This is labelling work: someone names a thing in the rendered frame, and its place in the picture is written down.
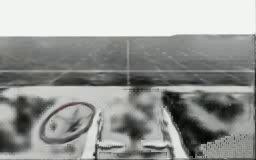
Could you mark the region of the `dark steering wheel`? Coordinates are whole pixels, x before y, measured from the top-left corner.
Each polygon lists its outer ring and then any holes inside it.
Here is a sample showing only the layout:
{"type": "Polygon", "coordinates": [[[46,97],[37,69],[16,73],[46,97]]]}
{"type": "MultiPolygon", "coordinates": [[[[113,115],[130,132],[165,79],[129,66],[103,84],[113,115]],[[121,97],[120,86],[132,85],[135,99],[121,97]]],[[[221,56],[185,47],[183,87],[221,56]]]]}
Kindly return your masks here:
{"type": "Polygon", "coordinates": [[[46,144],[71,142],[88,132],[96,113],[88,102],[62,104],[42,119],[38,136],[46,144]]]}

